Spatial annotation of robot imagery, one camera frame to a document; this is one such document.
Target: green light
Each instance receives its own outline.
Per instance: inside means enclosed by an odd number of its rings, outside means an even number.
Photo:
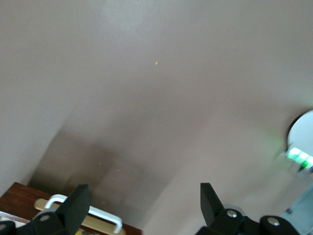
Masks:
[[[304,168],[308,168],[309,163],[308,163],[307,161],[304,161],[301,165],[302,165]]]
[[[313,166],[313,157],[298,148],[292,148],[286,156],[304,168],[311,168]]]
[[[301,150],[298,148],[292,148],[289,153],[287,154],[287,157],[290,159],[294,159],[295,157],[298,157],[301,153]]]

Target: brown wood surface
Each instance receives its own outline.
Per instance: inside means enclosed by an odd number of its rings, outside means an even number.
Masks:
[[[0,211],[31,220],[39,211],[34,208],[38,198],[48,200],[50,195],[31,187],[14,183],[11,188],[0,198]],[[87,232],[93,230],[82,227]],[[127,235],[141,235],[141,230],[127,224],[123,224]]]

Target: metal bolt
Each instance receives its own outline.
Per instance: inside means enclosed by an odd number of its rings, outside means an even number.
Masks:
[[[233,210],[228,210],[227,211],[227,215],[229,217],[232,217],[232,218],[236,218],[237,217],[237,213],[235,211],[233,211]]]
[[[279,221],[278,221],[278,219],[275,219],[275,218],[273,218],[273,217],[269,217],[269,218],[268,218],[268,222],[269,222],[271,225],[279,226]]]
[[[39,220],[41,222],[44,222],[44,221],[48,220],[49,218],[50,218],[50,216],[46,214],[46,215],[42,216]]]
[[[0,231],[3,230],[3,229],[5,229],[5,227],[6,227],[5,224],[1,224],[1,225],[0,225]]]

